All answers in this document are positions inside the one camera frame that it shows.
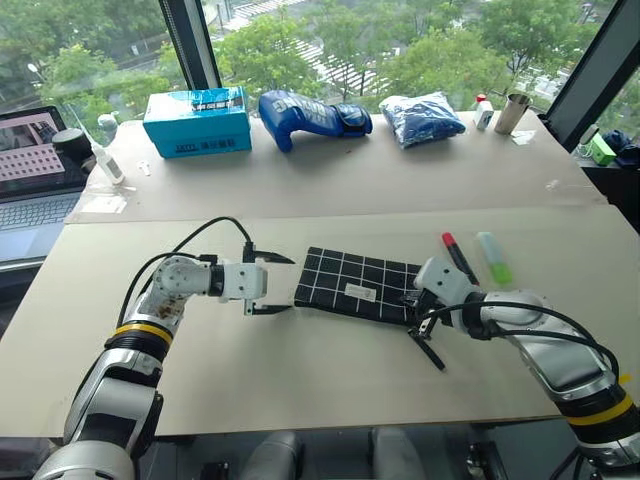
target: white bottle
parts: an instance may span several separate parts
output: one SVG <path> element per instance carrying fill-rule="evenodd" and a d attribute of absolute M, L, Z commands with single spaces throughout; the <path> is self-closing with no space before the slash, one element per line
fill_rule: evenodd
<path fill-rule="evenodd" d="M 96 163 L 100 165 L 102 171 L 107 175 L 111 183 L 118 185 L 124 180 L 124 174 L 113 157 L 100 145 L 94 144 L 91 146 L 94 155 L 96 156 Z"/>
<path fill-rule="evenodd" d="M 475 112 L 476 108 L 478 108 L 478 105 L 480 105 L 480 102 L 484 102 L 487 99 L 487 96 L 484 93 L 479 93 L 478 95 L 476 95 L 476 101 L 473 102 L 473 105 L 471 105 L 471 107 L 469 108 L 470 112 Z"/>
<path fill-rule="evenodd" d="M 478 103 L 476 114 L 473 116 L 473 123 L 476 124 L 478 130 L 486 130 L 493 118 L 493 105 L 488 100 Z"/>

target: laptop keyboard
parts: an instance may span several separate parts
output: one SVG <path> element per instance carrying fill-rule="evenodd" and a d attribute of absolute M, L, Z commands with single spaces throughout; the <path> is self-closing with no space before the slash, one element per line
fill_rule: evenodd
<path fill-rule="evenodd" d="M 0 231 L 62 222 L 77 201 L 77 197 L 53 197 L 41 202 L 0 206 Z"/>

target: laptop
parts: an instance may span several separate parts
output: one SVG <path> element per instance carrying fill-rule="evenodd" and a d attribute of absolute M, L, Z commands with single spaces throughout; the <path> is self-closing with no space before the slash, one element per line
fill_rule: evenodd
<path fill-rule="evenodd" d="M 0 114 L 0 272 L 44 261 L 87 175 L 58 155 L 55 107 Z"/>

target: black pen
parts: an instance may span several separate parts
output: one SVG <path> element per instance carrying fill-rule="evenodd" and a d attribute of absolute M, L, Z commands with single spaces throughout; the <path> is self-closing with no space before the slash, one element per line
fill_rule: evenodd
<path fill-rule="evenodd" d="M 458 268 L 458 270 L 466 273 L 471 283 L 473 283 L 474 285 L 479 285 L 480 282 L 478 282 L 478 278 L 474 275 L 473 270 L 471 270 L 467 259 L 464 258 L 462 250 L 460 250 L 460 247 L 458 246 L 456 239 L 453 238 L 453 235 L 451 235 L 449 232 L 443 233 L 442 241 L 447 247 L 447 250 L 449 250 L 449 255 L 451 255 L 451 259 L 453 260 L 453 263 Z"/>

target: blue boxing glove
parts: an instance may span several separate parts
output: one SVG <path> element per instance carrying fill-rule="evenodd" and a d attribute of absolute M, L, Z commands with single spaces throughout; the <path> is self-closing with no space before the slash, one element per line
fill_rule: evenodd
<path fill-rule="evenodd" d="M 283 90 L 260 96 L 258 111 L 283 152 L 293 148 L 291 132 L 295 130 L 330 137 L 361 137 L 373 130 L 369 113 L 358 105 L 325 105 Z"/>

